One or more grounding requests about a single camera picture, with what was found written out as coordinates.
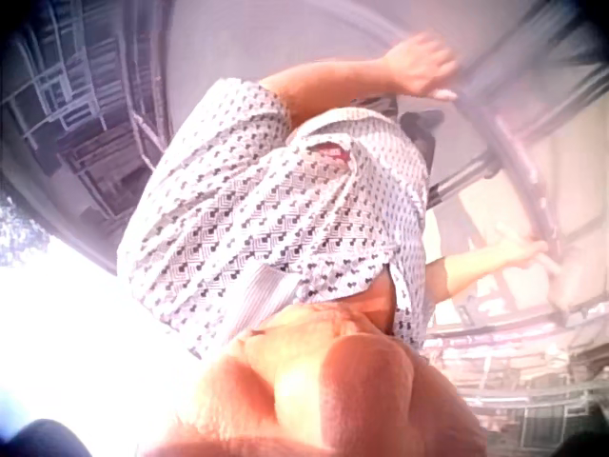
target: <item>sky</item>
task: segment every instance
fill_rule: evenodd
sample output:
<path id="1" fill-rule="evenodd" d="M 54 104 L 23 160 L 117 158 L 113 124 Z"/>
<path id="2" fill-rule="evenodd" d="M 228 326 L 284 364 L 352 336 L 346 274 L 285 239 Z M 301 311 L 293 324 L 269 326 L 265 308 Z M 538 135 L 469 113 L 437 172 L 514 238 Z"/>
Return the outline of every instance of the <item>sky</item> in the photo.
<path id="1" fill-rule="evenodd" d="M 133 455 L 199 364 L 118 280 L 58 239 L 0 268 L 0 439 L 49 418 Z"/>

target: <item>skin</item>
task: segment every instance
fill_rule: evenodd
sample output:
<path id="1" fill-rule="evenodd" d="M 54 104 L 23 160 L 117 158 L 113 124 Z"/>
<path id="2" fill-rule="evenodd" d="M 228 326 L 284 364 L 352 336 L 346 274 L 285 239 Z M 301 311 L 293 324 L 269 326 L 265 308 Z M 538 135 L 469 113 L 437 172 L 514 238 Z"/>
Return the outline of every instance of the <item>skin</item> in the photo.
<path id="1" fill-rule="evenodd" d="M 321 62 L 261 84 L 289 108 L 292 127 L 355 98 L 385 91 L 450 99 L 457 70 L 432 36 L 400 43 L 384 57 Z M 484 275 L 545 251 L 508 240 L 439 259 L 425 286 L 438 303 Z M 391 336 L 396 306 L 388 267 L 365 292 L 292 305 L 234 338 L 207 368 L 151 456 L 477 456 L 478 420 L 455 388 Z"/>

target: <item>patterned shirt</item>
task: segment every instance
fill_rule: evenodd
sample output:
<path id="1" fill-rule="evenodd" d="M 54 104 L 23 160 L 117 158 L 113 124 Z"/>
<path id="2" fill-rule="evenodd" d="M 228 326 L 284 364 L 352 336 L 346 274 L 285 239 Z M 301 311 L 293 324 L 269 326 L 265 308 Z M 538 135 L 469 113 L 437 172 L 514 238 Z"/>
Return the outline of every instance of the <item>patterned shirt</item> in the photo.
<path id="1" fill-rule="evenodd" d="M 417 348 L 432 312 L 422 156 L 370 109 L 333 109 L 288 140 L 289 119 L 258 84 L 218 81 L 147 183 L 119 275 L 202 356 L 292 303 L 365 291 L 389 265 L 394 334 Z"/>

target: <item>man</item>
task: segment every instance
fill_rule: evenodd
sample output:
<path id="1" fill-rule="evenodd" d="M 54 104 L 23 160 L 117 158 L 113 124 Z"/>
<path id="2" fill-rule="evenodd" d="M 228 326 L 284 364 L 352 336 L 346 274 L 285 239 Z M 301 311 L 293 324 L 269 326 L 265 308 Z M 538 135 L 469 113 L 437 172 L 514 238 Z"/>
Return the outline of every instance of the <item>man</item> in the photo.
<path id="1" fill-rule="evenodd" d="M 546 245 L 425 266 L 425 160 L 393 120 L 344 108 L 450 100 L 456 70 L 420 34 L 377 60 L 219 81 L 190 114 L 119 249 L 135 297 L 208 362 L 152 455 L 484 454 L 416 349 L 434 304 Z"/>

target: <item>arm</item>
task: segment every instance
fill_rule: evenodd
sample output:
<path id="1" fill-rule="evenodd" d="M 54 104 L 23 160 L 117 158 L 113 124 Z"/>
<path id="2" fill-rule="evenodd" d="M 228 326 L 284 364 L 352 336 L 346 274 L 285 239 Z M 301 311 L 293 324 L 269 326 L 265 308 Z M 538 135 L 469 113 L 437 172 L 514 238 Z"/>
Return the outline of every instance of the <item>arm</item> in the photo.
<path id="1" fill-rule="evenodd" d="M 427 294 L 434 304 L 443 302 L 487 274 L 525 263 L 547 249 L 543 241 L 520 244 L 503 240 L 495 246 L 442 257 L 425 267 Z"/>
<path id="2" fill-rule="evenodd" d="M 263 79 L 287 105 L 296 128 L 355 98 L 383 92 L 452 99 L 436 89 L 457 69 L 453 53 L 438 40 L 418 34 L 380 59 L 360 62 L 317 62 L 300 65 Z"/>

